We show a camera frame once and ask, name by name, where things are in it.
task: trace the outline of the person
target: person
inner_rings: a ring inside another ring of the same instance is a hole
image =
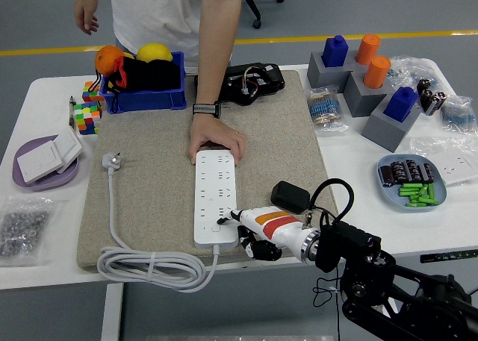
[[[213,104],[220,92],[238,29],[241,0],[111,0],[116,39],[130,52],[147,43],[183,51],[185,66],[198,67],[196,103]],[[98,31],[98,0],[75,0],[76,25],[86,34]],[[207,142],[231,150],[238,164],[246,136],[206,113],[190,126],[191,163]]]

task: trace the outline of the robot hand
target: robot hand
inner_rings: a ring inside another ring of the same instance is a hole
[[[252,233],[239,230],[240,243],[250,257],[258,259],[261,255],[260,257],[266,257],[261,260],[277,260],[282,255],[280,249],[289,248],[303,263],[314,261],[309,254],[311,247],[317,245],[315,242],[318,241],[320,232],[316,228],[303,228],[304,224],[300,220],[278,207],[233,210],[229,217],[220,219],[218,223],[227,219],[239,221],[262,239],[257,241]]]
[[[276,261],[282,256],[282,250],[267,240],[256,240],[254,233],[238,226],[239,241],[249,257],[256,260]]]

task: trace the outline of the rubik's cube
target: rubik's cube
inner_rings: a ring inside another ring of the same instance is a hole
[[[83,89],[83,101],[85,102],[92,102],[92,101],[104,101],[105,98],[99,95],[99,85],[95,87],[93,91],[88,91],[90,86],[93,85],[92,81],[87,81],[84,84],[84,89]]]
[[[102,118],[102,106],[98,101],[76,104],[73,108],[75,123],[80,134],[97,134]]]

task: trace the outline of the yellow floor line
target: yellow floor line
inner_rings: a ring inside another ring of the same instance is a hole
[[[459,31],[413,31],[405,33],[376,33],[382,39],[400,39],[414,37],[453,37],[478,35],[478,30],[459,30]],[[346,40],[360,40],[363,34],[346,34]],[[273,44],[273,43],[306,43],[311,41],[325,41],[330,35],[315,35],[304,37],[262,37],[256,39],[236,39],[236,45],[252,44]],[[102,46],[71,46],[64,48],[47,49],[19,49],[0,51],[2,56],[36,55],[36,54],[65,54],[70,52],[98,51]]]

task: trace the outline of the wristwatch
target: wristwatch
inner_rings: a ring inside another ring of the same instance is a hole
[[[195,113],[210,113],[217,119],[221,116],[221,105],[218,101],[214,104],[193,104],[193,115]]]

